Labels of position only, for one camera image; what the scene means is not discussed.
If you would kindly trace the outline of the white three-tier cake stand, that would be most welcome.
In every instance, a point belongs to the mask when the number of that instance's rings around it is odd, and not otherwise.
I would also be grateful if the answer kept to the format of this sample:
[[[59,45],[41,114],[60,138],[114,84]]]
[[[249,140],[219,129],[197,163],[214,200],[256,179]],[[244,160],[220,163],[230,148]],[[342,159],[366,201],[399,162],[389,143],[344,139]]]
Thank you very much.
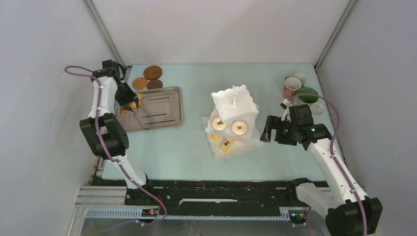
[[[209,116],[201,117],[215,159],[225,159],[263,146],[256,128],[259,106],[246,85],[232,86],[211,94]]]

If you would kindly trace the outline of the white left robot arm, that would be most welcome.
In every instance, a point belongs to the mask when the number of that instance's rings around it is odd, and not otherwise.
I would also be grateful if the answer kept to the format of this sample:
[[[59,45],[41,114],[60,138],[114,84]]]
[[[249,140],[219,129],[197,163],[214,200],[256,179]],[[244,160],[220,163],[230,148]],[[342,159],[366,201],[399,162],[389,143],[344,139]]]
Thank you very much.
[[[108,160],[123,175],[127,188],[139,189],[136,198],[144,205],[155,200],[155,191],[147,184],[147,175],[131,163],[127,132],[115,115],[115,107],[132,112],[140,107],[137,94],[124,82],[125,69],[113,60],[102,62],[102,69],[92,71],[94,87],[89,116],[80,121],[81,132],[95,156]]]

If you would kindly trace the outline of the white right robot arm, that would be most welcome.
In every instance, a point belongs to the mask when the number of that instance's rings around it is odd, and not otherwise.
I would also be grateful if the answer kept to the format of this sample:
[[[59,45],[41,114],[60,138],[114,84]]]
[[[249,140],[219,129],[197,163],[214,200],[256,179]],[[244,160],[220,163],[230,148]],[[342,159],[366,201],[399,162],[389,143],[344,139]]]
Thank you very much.
[[[319,166],[331,190],[324,194],[306,178],[294,179],[286,192],[288,203],[302,202],[313,208],[326,222],[332,236],[367,236],[376,232],[383,206],[378,198],[370,198],[349,172],[336,151],[332,135],[322,123],[315,123],[307,105],[289,106],[280,116],[267,116],[262,142],[302,145]]]

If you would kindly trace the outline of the dark brown round coaster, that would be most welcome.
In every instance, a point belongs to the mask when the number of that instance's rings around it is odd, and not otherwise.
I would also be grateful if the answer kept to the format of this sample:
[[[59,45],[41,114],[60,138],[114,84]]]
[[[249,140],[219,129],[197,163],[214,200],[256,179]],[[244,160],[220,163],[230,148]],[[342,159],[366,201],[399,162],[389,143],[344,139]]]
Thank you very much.
[[[163,71],[160,66],[151,65],[144,70],[143,74],[144,77],[148,80],[156,80],[162,76]]]

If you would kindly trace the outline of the light brown round coaster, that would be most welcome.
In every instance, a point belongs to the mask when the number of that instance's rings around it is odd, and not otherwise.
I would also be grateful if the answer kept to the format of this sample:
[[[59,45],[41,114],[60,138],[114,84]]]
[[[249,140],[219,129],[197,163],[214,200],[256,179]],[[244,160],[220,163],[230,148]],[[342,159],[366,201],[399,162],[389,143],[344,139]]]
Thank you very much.
[[[136,90],[145,89],[148,85],[149,81],[145,77],[138,77],[133,80],[132,87]]]

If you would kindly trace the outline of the yellow swirl roll cake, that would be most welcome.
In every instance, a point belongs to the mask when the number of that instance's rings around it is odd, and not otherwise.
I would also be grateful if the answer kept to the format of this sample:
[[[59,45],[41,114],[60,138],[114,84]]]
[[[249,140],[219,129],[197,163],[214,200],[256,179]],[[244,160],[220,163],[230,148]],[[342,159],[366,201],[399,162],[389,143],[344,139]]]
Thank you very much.
[[[219,136],[219,135],[215,135],[215,134],[212,134],[211,135],[211,138],[212,138],[212,140],[221,140],[222,139],[222,137],[221,136]]]

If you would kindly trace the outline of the yellow cake with berries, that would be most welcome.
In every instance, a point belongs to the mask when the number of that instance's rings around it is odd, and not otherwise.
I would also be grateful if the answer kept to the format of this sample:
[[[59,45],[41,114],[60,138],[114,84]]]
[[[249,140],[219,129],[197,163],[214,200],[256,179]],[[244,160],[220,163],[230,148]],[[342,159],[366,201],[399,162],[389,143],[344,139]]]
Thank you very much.
[[[233,142],[234,142],[233,139],[225,139],[222,145],[220,146],[220,150],[222,152],[227,152],[232,146]]]

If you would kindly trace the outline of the white chocolate-hole donut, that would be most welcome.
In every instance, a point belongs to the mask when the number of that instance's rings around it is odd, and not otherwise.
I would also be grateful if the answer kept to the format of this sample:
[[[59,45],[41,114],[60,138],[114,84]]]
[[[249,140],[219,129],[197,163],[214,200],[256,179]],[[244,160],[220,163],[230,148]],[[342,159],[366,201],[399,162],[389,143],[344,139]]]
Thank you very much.
[[[214,117],[210,125],[214,131],[223,131],[227,128],[227,123],[224,123],[221,117]]]

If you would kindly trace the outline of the pink mug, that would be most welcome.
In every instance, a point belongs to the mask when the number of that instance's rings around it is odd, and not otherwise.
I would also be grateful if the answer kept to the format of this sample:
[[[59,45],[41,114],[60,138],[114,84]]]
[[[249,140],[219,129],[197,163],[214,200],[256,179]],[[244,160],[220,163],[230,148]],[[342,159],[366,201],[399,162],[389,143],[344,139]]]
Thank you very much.
[[[285,99],[289,99],[290,97],[296,95],[301,87],[302,83],[299,79],[294,77],[286,77],[283,86],[283,97]]]

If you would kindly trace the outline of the darkest brown round coaster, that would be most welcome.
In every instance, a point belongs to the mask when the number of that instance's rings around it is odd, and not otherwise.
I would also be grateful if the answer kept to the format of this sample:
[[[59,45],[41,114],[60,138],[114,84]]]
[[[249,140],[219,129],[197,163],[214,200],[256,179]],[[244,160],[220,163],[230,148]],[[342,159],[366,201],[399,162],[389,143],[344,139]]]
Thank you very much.
[[[163,88],[163,82],[159,79],[150,80],[147,84],[147,89],[160,89]]]

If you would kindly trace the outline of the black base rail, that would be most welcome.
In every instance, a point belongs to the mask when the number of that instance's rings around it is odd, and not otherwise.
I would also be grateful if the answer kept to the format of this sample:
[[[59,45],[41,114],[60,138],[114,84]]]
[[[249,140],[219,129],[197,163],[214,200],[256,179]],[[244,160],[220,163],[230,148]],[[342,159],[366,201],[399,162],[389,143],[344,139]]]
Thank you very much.
[[[304,209],[291,181],[150,180],[140,189],[127,189],[126,206],[163,203],[168,216],[278,217],[286,207]]]

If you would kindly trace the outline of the white frosted donut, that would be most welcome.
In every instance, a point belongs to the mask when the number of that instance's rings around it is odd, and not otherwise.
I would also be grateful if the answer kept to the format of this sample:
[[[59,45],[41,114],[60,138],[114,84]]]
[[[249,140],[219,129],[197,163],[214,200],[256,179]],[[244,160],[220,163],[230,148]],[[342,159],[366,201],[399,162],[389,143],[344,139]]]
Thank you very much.
[[[243,120],[235,120],[232,124],[231,131],[239,137],[245,135],[248,131],[246,122]]]

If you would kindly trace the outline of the small white cup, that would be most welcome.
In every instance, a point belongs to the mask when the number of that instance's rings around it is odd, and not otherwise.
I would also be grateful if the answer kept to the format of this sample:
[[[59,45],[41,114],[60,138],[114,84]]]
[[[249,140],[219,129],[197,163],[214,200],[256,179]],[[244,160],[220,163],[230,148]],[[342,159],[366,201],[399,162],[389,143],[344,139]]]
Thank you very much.
[[[308,79],[307,75],[305,73],[302,73],[302,72],[295,73],[294,78],[298,79],[301,82],[302,86],[305,85],[305,83],[307,82],[307,79]]]

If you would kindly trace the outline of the green-inside floral mug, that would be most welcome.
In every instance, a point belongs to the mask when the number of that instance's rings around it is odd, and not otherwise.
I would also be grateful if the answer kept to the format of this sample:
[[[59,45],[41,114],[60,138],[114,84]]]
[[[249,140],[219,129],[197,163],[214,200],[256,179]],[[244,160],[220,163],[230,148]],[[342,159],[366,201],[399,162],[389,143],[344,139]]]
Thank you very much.
[[[318,93],[310,87],[303,87],[297,92],[298,97],[294,99],[295,105],[308,105],[314,115],[321,115],[325,106],[319,102]]]

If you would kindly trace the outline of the metal serving tray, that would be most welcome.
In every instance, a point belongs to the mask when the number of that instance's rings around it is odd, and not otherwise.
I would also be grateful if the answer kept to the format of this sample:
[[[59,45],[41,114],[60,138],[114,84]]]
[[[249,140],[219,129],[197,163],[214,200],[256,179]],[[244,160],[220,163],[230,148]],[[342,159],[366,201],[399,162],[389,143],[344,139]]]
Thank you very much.
[[[179,126],[183,123],[182,90],[180,87],[151,89],[140,92],[143,99],[138,114],[124,114],[118,106],[117,119],[126,132]]]

